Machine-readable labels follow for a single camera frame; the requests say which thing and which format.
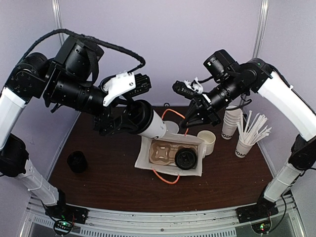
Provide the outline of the stack of white paper cups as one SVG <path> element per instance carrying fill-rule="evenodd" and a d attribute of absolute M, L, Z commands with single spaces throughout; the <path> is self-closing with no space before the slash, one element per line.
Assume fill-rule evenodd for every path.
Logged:
<path fill-rule="evenodd" d="M 236 105 L 230 105 L 225 109 L 221 136 L 230 140 L 237 129 L 237 123 L 241 121 L 242 110 Z"/>

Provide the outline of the white paper takeout bag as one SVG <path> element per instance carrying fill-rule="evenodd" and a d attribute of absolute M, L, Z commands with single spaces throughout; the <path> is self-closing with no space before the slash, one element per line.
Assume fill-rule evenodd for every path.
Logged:
<path fill-rule="evenodd" d="M 140 133 L 141 147 L 134 167 L 176 177 L 202 176 L 205 141 L 189 134 L 170 133 L 154 112 L 153 124 Z"/>

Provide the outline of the cardboard two-cup carrier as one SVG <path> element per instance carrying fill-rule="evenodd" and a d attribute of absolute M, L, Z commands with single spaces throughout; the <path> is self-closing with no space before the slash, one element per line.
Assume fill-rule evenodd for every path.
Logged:
<path fill-rule="evenodd" d="M 175 165 L 175 155 L 181 148 L 192 148 L 196 154 L 198 153 L 197 145 L 153 141 L 150 145 L 149 161 L 157 165 Z"/>

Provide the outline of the stack of black cup lids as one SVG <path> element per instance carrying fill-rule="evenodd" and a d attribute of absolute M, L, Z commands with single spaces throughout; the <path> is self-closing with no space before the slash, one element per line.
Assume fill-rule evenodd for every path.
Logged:
<path fill-rule="evenodd" d="M 87 160 L 82 151 L 72 152 L 67 157 L 67 164 L 74 173 L 83 173 L 88 167 Z"/>

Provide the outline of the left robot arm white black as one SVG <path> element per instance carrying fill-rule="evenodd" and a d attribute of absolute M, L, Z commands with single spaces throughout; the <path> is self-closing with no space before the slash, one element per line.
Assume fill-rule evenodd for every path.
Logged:
<path fill-rule="evenodd" d="M 54 104 L 56 109 L 67 106 L 97 118 L 109 115 L 111 107 L 103 104 L 106 93 L 94 85 L 104 48 L 134 56 L 122 46 L 70 33 L 54 58 L 28 49 L 0 93 L 1 173 L 21 180 L 42 201 L 47 214 L 60 219 L 73 214 L 64 192 L 35 169 L 25 143 L 12 130 L 32 98 L 43 98 L 46 106 Z"/>

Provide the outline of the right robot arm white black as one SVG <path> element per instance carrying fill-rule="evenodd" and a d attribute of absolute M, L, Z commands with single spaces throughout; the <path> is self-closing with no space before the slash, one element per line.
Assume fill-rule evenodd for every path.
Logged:
<path fill-rule="evenodd" d="M 176 81 L 173 84 L 174 92 L 190 100 L 180 127 L 204 124 L 216 126 L 221 121 L 217 115 L 219 110 L 237 97 L 253 91 L 271 102 L 299 131 L 291 148 L 291 155 L 283 168 L 264 188 L 257 203 L 245 208 L 248 215 L 263 218 L 299 176 L 314 165 L 316 114 L 273 65 L 259 58 L 239 64 L 226 50 L 221 49 L 208 57 L 203 64 L 218 86 L 210 92 L 204 92 L 198 81 Z"/>

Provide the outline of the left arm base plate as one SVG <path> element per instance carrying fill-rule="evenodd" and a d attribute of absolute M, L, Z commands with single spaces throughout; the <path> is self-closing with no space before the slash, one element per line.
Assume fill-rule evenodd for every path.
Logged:
<path fill-rule="evenodd" d="M 67 204 L 63 207 L 55 205 L 45 206 L 45 213 L 54 219 L 61 219 L 78 224 L 85 224 L 88 216 L 88 209 Z"/>

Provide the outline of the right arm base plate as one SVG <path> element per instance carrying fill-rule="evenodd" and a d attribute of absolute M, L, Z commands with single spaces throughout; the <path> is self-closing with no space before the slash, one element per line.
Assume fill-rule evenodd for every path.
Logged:
<path fill-rule="evenodd" d="M 257 204 L 243 206 L 236 209 L 239 223 L 252 222 L 259 219 L 268 218 L 271 215 L 278 214 L 278 208 L 276 206 L 268 209 Z"/>

